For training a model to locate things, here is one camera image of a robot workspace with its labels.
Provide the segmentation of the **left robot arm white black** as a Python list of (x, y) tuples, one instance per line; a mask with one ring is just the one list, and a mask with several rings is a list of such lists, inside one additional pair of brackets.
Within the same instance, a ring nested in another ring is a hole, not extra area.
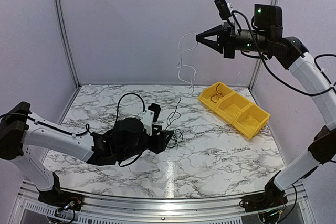
[(66, 129), (40, 117), (21, 102), (1, 115), (1, 159), (10, 161), (36, 186), (39, 193), (54, 205), (66, 202), (59, 178), (50, 172), (31, 151), (39, 146), (58, 151), (94, 166), (118, 165), (137, 161), (144, 151), (159, 154), (166, 150), (173, 131), (157, 125), (161, 107), (152, 103), (143, 108), (141, 119), (117, 119), (112, 129), (103, 134), (91, 131), (89, 124), (83, 132)]

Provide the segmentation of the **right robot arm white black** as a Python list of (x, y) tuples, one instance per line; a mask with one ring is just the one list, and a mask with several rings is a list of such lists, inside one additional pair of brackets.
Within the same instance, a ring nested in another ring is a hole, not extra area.
[(223, 23), (195, 36), (198, 43), (233, 59), (236, 51), (257, 52), (257, 58), (266, 65), (271, 58), (288, 70), (303, 86), (300, 90), (266, 70), (281, 84), (294, 92), (310, 97), (324, 119), (324, 127), (315, 136), (308, 149), (286, 168), (276, 173), (265, 185), (263, 193), (253, 193), (242, 199), (247, 211), (258, 206), (266, 208), (286, 203), (285, 191), (296, 182), (309, 177), (319, 165), (331, 162), (335, 156), (335, 84), (317, 66), (316, 59), (297, 37), (283, 35), (282, 9), (279, 6), (255, 4), (254, 15), (242, 29), (234, 10), (225, 0), (215, 0)]

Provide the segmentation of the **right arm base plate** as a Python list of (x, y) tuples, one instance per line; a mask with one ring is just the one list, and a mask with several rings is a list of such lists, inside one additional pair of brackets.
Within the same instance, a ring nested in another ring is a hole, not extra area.
[(265, 193), (257, 193), (245, 195), (239, 202), (240, 207), (244, 208), (245, 212), (253, 212), (266, 210), (268, 208), (275, 208), (285, 205), (288, 202), (287, 197), (280, 195), (279, 197), (266, 197)]

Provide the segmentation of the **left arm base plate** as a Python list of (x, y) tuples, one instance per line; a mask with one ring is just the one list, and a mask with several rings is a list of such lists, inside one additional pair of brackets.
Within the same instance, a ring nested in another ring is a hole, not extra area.
[(80, 211), (83, 203), (84, 196), (82, 194), (72, 193), (69, 191), (60, 192), (56, 190), (39, 191), (38, 201), (52, 205), (58, 208), (64, 208), (67, 204), (74, 202), (73, 206), (69, 208), (71, 210)]

